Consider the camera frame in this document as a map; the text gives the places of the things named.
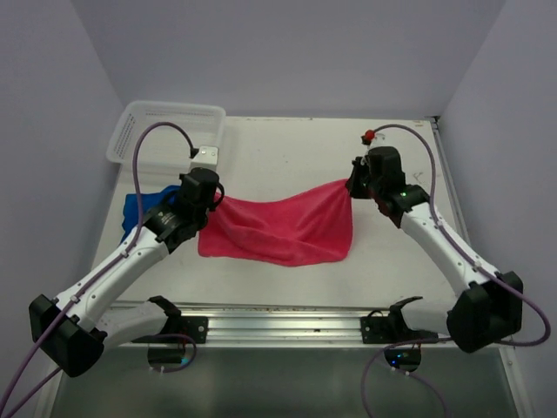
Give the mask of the pink microfiber towel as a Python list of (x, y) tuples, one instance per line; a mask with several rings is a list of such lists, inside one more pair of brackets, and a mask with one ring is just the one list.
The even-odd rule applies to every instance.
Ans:
[(198, 254), (310, 266), (344, 260), (352, 237), (352, 199), (341, 179), (272, 202), (224, 198), (199, 234)]

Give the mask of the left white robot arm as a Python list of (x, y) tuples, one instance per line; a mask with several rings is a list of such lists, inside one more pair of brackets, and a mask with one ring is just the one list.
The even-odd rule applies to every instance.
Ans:
[(32, 339), (69, 376), (88, 371), (104, 350), (144, 337), (187, 342), (177, 307), (154, 296), (110, 313), (111, 304), (143, 273), (196, 236), (224, 196), (219, 176), (193, 168), (181, 185), (153, 206), (114, 253), (74, 286), (29, 306)]

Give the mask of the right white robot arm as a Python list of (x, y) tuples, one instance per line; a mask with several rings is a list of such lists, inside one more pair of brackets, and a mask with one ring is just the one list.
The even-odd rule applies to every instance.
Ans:
[(422, 296), (400, 300), (386, 316), (370, 312), (364, 326), (384, 342), (433, 339), (446, 335), (466, 353), (517, 333), (521, 328), (522, 280), (501, 273), (473, 253), (440, 216), (433, 216), (430, 195), (406, 182), (399, 152), (377, 146), (352, 161), (346, 189), (353, 199), (372, 199), (379, 211), (412, 238), (442, 272), (455, 302), (427, 301)]

